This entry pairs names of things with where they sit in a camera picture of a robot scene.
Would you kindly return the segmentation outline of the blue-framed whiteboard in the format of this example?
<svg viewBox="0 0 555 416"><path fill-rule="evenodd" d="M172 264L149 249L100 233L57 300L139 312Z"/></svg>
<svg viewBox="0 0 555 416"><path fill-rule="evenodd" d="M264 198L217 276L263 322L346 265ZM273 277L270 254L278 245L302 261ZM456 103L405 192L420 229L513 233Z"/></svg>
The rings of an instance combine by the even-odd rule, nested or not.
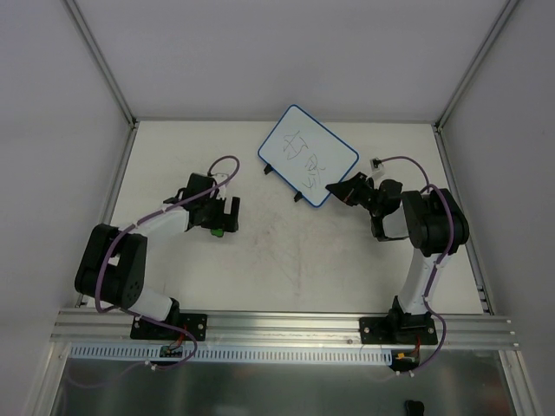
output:
<svg viewBox="0 0 555 416"><path fill-rule="evenodd" d="M328 199L326 186L342 181L360 159L355 148L295 104L264 139L258 157L314 208Z"/></svg>

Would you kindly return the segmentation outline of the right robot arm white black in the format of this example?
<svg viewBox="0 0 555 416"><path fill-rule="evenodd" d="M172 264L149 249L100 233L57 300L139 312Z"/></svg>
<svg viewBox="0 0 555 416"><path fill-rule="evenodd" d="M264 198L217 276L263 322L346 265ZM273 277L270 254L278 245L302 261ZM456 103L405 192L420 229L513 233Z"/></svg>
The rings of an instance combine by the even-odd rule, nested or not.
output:
<svg viewBox="0 0 555 416"><path fill-rule="evenodd" d="M378 323L368 325L371 335L390 335L404 343L426 333L433 323L430 298L439 267L469 238L469 225L450 191L427 185L405 191L402 183L384 179L379 185L359 172L326 189L348 206L360 205L370 216L373 237L379 242L409 240L413 257L408 275L392 306Z"/></svg>

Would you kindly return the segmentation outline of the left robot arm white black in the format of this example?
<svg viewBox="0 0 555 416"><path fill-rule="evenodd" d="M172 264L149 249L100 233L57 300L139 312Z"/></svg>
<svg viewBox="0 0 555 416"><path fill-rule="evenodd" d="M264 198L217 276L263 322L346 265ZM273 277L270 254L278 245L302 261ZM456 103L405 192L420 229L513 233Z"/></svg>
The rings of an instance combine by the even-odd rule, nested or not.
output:
<svg viewBox="0 0 555 416"><path fill-rule="evenodd" d="M108 308L151 321L151 328L160 337L177 335L181 327L179 302L145 286L147 254L156 245L195 227L216 237L238 231L240 198L233 197L231 210L225 212L229 178L223 173L193 173L185 187L146 219L125 229L98 224L91 231L75 276L76 291L106 303Z"/></svg>

